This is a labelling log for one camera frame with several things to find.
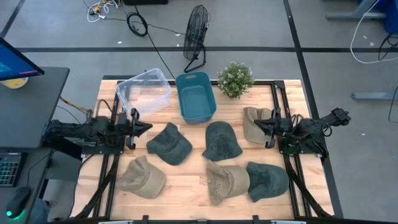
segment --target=computer mouse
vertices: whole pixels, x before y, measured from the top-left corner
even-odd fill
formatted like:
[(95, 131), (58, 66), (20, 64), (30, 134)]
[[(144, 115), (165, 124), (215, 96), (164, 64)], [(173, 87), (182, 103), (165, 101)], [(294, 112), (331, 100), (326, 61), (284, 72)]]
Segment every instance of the computer mouse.
[(14, 195), (11, 197), (10, 201), (6, 207), (6, 215), (9, 218), (18, 217), (22, 211), (25, 209), (25, 204), (30, 195), (29, 187), (18, 188)]

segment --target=dark green cap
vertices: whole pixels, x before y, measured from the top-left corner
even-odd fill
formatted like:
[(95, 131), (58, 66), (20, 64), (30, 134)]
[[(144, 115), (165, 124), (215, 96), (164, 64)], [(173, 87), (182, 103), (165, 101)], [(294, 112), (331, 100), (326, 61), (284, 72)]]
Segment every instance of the dark green cap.
[(280, 196), (289, 188), (289, 177), (279, 166), (249, 162), (246, 170), (250, 178), (249, 195), (253, 202)]
[(242, 154), (234, 129), (224, 121), (216, 121), (206, 128), (206, 150), (202, 154), (211, 161), (235, 158)]
[(170, 165), (179, 165), (191, 153), (191, 143), (179, 133), (176, 125), (168, 123), (166, 128), (147, 143), (148, 153), (157, 154)]

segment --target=fan stand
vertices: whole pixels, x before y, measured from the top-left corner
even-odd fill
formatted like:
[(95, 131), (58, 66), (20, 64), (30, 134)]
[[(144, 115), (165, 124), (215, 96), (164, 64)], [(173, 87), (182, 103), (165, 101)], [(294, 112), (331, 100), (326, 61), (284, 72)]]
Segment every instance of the fan stand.
[(192, 64), (193, 61), (199, 59), (197, 56), (194, 57), (194, 58), (191, 60), (191, 62), (185, 67), (185, 69), (184, 69), (184, 72), (185, 72), (185, 73), (191, 72), (191, 71), (193, 71), (193, 70), (195, 70), (195, 69), (197, 69), (197, 68), (200, 68), (200, 67), (202, 67), (202, 66), (204, 66), (204, 65), (206, 64), (206, 47), (202, 44), (202, 45), (201, 45), (201, 48), (203, 49), (203, 63), (202, 63), (201, 65), (198, 65), (198, 66), (196, 66), (196, 67), (193, 67), (193, 68), (188, 69), (188, 67)]

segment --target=clear plastic container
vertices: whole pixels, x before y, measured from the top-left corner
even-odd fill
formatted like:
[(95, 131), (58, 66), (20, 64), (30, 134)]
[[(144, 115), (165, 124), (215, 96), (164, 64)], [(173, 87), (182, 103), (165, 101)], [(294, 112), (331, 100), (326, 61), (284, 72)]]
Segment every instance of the clear plastic container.
[(116, 93), (127, 114), (135, 108), (144, 118), (170, 104), (171, 89), (163, 72), (154, 68), (119, 83)]

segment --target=teal plastic basket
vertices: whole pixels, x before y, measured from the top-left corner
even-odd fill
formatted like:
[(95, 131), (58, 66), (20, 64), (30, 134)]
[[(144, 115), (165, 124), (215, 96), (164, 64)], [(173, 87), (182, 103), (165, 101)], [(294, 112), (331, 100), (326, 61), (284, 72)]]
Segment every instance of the teal plastic basket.
[(205, 123), (216, 112), (216, 100), (209, 76), (205, 72), (191, 72), (175, 79), (181, 115), (187, 124)]

